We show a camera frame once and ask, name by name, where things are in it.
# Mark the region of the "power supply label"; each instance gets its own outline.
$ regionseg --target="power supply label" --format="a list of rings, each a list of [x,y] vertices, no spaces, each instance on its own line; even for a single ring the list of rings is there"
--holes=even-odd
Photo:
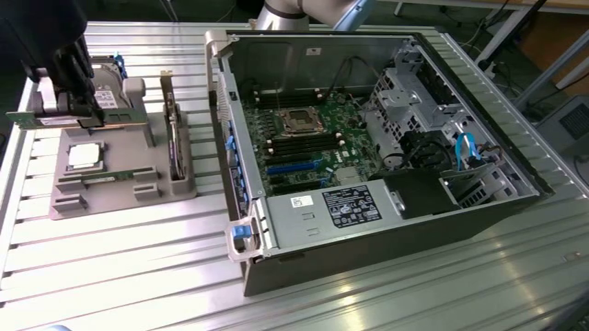
[[[366,185],[323,192],[323,199],[333,224],[338,228],[373,222],[382,218]]]

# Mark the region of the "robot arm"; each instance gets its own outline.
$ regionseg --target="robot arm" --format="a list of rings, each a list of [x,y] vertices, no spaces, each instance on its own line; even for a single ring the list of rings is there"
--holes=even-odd
[[[0,35],[40,84],[33,96],[39,118],[70,117],[83,128],[103,125],[84,30],[87,19],[76,0],[1,0]]]
[[[358,29],[375,0],[266,0],[258,30],[309,30],[309,16],[337,31]]]

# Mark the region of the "white sticker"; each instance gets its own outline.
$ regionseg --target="white sticker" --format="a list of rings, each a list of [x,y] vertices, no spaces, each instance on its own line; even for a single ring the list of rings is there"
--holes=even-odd
[[[307,55],[321,55],[321,48],[307,48],[306,54]]]
[[[115,181],[115,178],[114,177],[104,177],[104,178],[88,179],[84,181],[84,184],[106,183],[110,181]]]
[[[118,102],[114,100],[112,91],[99,90],[94,94],[94,97],[96,98],[96,101],[99,102],[100,108],[104,108],[104,109],[119,108]]]
[[[313,198],[310,195],[303,195],[302,197],[291,198],[293,208],[305,207],[306,205],[313,205]]]
[[[39,119],[44,126],[64,126],[70,124],[78,125],[76,119]]]

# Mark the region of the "aluminum table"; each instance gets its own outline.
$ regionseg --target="aluminum table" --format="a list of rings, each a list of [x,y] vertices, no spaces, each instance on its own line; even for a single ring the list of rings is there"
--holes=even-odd
[[[243,24],[91,23],[91,54],[126,57],[162,111],[172,70],[188,113],[199,196],[48,219],[58,130],[13,129],[0,171],[0,330],[537,330],[589,289],[586,187],[446,34],[421,32],[460,75],[556,196],[476,238],[245,298],[227,259],[227,205],[207,108],[203,33]],[[28,81],[20,110],[35,86]]]

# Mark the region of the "blue pcie slot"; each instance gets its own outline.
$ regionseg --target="blue pcie slot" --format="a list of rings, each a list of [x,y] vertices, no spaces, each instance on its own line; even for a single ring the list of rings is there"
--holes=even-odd
[[[282,165],[278,167],[270,167],[266,169],[266,174],[273,175],[273,174],[286,174],[289,172],[295,172],[295,171],[305,171],[305,170],[314,170],[317,168],[317,163],[315,162],[307,162],[307,163],[298,163],[298,164],[291,164],[291,165]]]

